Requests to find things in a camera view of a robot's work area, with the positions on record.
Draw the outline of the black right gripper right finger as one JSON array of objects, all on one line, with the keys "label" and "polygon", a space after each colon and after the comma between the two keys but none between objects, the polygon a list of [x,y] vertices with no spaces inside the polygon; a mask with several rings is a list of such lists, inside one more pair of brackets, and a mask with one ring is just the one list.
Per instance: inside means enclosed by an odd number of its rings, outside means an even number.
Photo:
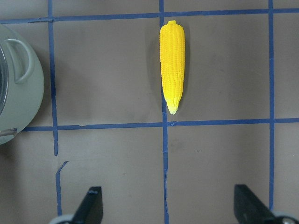
[{"label": "black right gripper right finger", "polygon": [[234,215],[240,224],[297,224],[291,216],[275,215],[245,184],[234,186]]}]

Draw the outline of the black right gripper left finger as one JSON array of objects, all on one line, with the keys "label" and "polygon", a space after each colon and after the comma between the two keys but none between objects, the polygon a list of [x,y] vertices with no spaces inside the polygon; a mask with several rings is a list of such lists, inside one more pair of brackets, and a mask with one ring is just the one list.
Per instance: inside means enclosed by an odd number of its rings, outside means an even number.
[{"label": "black right gripper left finger", "polygon": [[90,187],[76,210],[71,224],[100,224],[103,219],[101,186]]}]

